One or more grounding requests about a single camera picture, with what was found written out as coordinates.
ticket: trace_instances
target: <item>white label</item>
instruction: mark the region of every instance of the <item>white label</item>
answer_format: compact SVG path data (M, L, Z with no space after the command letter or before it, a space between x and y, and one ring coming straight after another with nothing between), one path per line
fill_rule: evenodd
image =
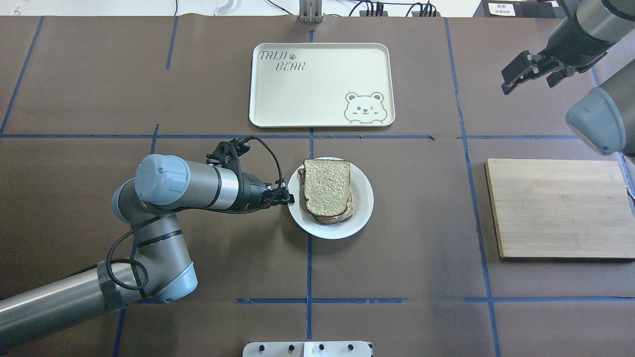
M492 15L516 16L516 13L514 12L514 5L512 4L488 3L487 5L490 7L490 13Z

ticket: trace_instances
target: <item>white bracket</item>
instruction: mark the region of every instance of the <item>white bracket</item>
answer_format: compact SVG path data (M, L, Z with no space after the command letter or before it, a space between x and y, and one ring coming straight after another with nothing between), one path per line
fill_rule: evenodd
M250 342L243 357L373 357L364 341Z
M318 24L323 18L322 0L300 0L299 22Z

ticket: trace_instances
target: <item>rectangular tray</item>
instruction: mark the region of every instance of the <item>rectangular tray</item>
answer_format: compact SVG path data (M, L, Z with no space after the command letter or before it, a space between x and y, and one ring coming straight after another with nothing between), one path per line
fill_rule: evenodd
M394 118L391 65L382 44L262 43L253 50L254 125L368 127L388 126Z

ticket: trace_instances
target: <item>white plate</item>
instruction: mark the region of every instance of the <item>white plate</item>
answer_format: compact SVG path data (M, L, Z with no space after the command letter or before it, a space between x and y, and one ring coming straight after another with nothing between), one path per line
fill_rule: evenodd
M318 158L319 160L341 160L339 158ZM353 196L353 207L355 211L353 215L340 223L336 224L320 224L313 219L313 216L307 212L302 206L302 184L298 170L304 168L304 165L298 167L289 179L289 192L295 197L295 203L288 205L291 216L295 222L308 233L324 239L341 239L357 233L366 225L370 215L373 213L373 205L375 197L373 188L366 178L366 175L355 165L351 164L351 193Z
M388 126L390 55L380 43L262 43L253 50L249 119L261 128Z

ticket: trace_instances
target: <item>light blue joint cap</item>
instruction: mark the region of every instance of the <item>light blue joint cap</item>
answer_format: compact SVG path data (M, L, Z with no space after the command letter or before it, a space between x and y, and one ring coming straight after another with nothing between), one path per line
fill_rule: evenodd
M198 280L194 272L194 262L191 262L170 284L154 294L154 300L158 304L169 304L193 292L196 285Z
M593 88L566 113L566 123L588 145L602 155L626 146L626 131L620 111L602 88Z
M135 174L135 191L139 199L163 206L174 203L190 184L190 167L173 155L146 156Z
M119 195L121 194L121 190L123 189L123 187L132 180L134 179L131 178L128 181L124 182L123 185L119 186L119 188L112 195L112 199L110 200L110 205L112 206L112 211L115 213L115 216L121 219L124 223L129 223L129 222L127 219L123 217L123 215L121 214L121 211L119 210Z

